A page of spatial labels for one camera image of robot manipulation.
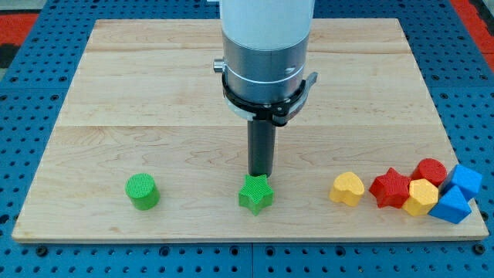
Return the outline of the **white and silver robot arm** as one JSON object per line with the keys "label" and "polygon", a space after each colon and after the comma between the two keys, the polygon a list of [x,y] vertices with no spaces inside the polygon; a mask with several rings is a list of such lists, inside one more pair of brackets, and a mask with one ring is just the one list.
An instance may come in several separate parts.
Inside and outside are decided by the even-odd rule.
{"label": "white and silver robot arm", "polygon": [[314,0],[221,0],[225,96],[281,103],[303,82]]}

